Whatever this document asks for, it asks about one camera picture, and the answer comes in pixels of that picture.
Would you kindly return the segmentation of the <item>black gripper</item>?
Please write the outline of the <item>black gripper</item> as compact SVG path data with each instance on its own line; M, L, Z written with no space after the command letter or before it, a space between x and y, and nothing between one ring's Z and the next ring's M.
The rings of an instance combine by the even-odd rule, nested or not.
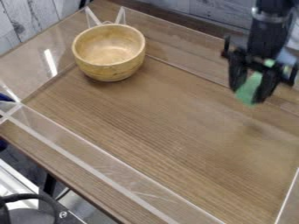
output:
M262 58L259 56L252 56L240 46L230 49L230 44L231 40L230 36L227 36L224 38L224 47L220 57L228 60L228 86L234 92L236 92L240 86L246 83L248 70L252 70L254 72L263 71L263 63L266 60L274 60L292 68L291 82L284 84L290 87L295 86L295 79L299 76L299 61L287 49L283 48L274 58ZM279 82L279 73L276 70L268 69L262 75L262 82L254 94L254 103L263 103L266 101L272 95Z

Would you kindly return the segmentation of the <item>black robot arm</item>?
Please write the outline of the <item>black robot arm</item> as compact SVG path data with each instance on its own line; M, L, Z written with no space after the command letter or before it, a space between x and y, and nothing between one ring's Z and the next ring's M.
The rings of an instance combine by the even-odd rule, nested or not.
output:
M248 106L263 103L279 84L299 82L299 57L286 49L295 26L299 0L256 0L246 44L230 49L224 38L220 56L228 61L228 87Z

